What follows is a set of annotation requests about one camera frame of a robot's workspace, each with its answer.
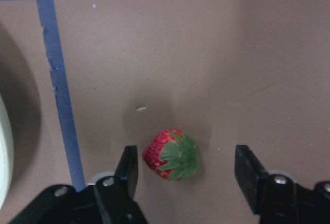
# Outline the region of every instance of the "strawberry leaf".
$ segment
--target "strawberry leaf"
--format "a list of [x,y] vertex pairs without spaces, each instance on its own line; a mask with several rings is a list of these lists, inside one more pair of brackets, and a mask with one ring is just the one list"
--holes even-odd
[[197,151],[195,142],[187,135],[183,137],[171,133],[175,140],[164,145],[160,154],[160,159],[167,162],[159,166],[158,170],[172,170],[168,179],[186,180],[189,176],[196,173],[199,168],[197,161]]

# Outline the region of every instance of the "white plate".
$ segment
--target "white plate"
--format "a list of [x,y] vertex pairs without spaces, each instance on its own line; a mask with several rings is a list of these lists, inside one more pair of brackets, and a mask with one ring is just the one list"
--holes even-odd
[[4,204],[12,176],[14,144],[8,114],[0,96],[0,209]]

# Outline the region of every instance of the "white speck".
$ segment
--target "white speck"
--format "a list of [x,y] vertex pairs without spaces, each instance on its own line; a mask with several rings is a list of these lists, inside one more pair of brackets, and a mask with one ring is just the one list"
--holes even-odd
[[136,109],[137,112],[142,112],[146,109],[146,106],[140,106]]

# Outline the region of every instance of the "red strawberry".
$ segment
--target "red strawberry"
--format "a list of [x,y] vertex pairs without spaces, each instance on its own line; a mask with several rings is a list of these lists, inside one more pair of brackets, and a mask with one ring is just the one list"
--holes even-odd
[[183,181],[199,168],[195,142],[178,130],[159,133],[142,157],[151,170],[168,180]]

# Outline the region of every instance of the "red fruit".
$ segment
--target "red fruit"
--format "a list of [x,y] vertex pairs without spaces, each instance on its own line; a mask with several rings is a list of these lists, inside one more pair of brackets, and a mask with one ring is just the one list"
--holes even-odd
[[142,157],[151,170],[168,180],[183,181],[199,168],[195,142],[178,130],[159,133]]

